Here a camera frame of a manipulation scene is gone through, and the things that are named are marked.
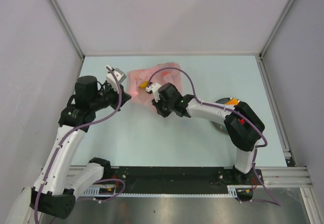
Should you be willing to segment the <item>pink plastic bag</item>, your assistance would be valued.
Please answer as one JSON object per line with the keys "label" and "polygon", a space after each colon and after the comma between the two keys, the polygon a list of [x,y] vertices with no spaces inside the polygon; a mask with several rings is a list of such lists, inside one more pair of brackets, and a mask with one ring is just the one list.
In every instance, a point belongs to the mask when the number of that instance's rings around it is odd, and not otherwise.
{"label": "pink plastic bag", "polygon": [[[126,92],[132,97],[130,101],[156,112],[156,109],[151,102],[154,99],[153,95],[148,94],[145,88],[138,88],[138,85],[145,81],[149,81],[149,78],[154,72],[166,67],[181,68],[178,63],[168,62],[147,69],[129,71],[127,74],[129,82]],[[159,83],[160,85],[171,83],[180,93],[182,93],[181,72],[178,70],[166,69],[158,72],[150,82]]]}

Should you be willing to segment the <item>yellow fake fruit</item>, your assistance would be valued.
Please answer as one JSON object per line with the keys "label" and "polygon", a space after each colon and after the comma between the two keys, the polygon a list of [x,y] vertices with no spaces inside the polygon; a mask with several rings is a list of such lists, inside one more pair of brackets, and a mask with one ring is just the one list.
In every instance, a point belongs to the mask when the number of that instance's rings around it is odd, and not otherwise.
{"label": "yellow fake fruit", "polygon": [[148,87],[148,85],[149,85],[149,82],[148,81],[145,81],[145,82],[139,84],[138,85],[138,88],[146,88],[146,87]]}

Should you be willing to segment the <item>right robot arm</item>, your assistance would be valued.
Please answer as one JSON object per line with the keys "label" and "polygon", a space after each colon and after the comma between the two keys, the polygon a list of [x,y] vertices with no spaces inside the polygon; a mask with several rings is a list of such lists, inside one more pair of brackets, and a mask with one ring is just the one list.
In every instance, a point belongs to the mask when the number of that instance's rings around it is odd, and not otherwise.
{"label": "right robot arm", "polygon": [[237,149],[234,180],[246,184],[252,178],[256,143],[261,139],[265,125],[247,103],[199,102],[194,95],[181,95],[171,83],[152,83],[146,87],[146,92],[153,95],[152,105],[158,115],[164,118],[175,113],[179,117],[205,119],[218,125],[229,135]]}

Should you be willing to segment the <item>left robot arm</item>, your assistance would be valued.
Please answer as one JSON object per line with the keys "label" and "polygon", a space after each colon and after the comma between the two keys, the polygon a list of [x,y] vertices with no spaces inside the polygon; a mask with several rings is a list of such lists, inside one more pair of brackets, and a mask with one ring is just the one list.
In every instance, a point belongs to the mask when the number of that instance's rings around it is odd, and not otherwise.
{"label": "left robot arm", "polygon": [[108,73],[104,83],[90,75],[78,78],[74,94],[61,112],[53,148],[31,189],[30,207],[36,213],[66,219],[76,200],[90,185],[116,179],[110,161],[95,157],[70,183],[66,183],[75,152],[93,125],[96,112],[107,107],[117,112],[131,99],[122,86],[125,78],[121,72]]}

